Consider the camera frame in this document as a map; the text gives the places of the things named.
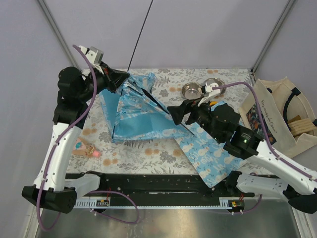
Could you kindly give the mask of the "blue snowman pet tent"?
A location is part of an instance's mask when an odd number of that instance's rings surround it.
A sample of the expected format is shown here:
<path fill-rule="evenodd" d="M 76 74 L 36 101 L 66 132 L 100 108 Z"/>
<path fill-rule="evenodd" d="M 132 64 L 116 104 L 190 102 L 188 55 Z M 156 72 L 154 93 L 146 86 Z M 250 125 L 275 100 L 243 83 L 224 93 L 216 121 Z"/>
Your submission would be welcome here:
<path fill-rule="evenodd" d="M 130 75 L 111 93 L 99 93 L 101 108 L 112 142 L 179 138 L 192 133 L 175 125 L 167 107 L 152 95 L 156 77 Z"/>

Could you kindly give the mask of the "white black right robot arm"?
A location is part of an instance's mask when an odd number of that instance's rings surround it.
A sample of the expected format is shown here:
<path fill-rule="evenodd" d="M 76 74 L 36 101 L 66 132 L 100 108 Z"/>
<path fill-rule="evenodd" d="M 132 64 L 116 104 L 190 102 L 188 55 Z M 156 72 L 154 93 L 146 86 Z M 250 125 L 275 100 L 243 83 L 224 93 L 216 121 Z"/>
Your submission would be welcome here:
<path fill-rule="evenodd" d="M 255 177 L 232 171 L 225 184 L 229 195 L 258 193 L 285 200 L 301 212 L 313 214 L 317 211 L 316 171 L 280 152 L 272 152 L 270 143 L 239 124 L 240 115 L 232 107 L 226 103 L 211 107 L 207 103 L 198 105 L 194 100 L 185 100 L 167 109 L 176 125 L 188 114 L 187 125 L 197 123 L 216 142 L 223 143 L 230 155 L 256 163 L 275 175 L 274 178 Z"/>

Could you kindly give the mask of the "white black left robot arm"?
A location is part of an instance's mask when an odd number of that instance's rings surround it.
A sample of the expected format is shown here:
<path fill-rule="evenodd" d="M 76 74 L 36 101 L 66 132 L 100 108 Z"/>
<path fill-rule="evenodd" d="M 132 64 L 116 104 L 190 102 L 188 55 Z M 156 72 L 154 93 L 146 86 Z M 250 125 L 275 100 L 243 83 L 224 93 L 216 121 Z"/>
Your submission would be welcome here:
<path fill-rule="evenodd" d="M 92 69 L 88 76 L 73 66 L 60 71 L 50 145 L 37 178 L 33 185 L 23 187 L 22 197 L 37 208 L 68 214 L 77 199 L 91 191 L 97 196 L 107 192 L 107 183 L 101 180 L 100 173 L 85 173 L 66 182 L 66 170 L 91 108 L 87 101 L 105 89 L 116 92 L 128 77 L 128 72 L 111 69 L 105 63 Z"/>

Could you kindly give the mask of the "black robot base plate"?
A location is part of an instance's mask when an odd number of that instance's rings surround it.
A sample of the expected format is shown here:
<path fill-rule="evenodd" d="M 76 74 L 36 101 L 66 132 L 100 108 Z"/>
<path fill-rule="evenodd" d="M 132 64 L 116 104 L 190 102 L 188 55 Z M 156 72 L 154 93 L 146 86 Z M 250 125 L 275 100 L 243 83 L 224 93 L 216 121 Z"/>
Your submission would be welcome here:
<path fill-rule="evenodd" d="M 138 208 L 133 199 L 177 200 L 178 203 L 190 198 L 207 201 L 211 198 L 239 201 L 240 197 L 253 198 L 253 193 L 242 193 L 236 188 L 227 188 L 225 181 L 209 188 L 198 175 L 129 175 L 129 174 L 102 174 L 100 187 L 95 194 L 83 197 L 125 198 Z"/>

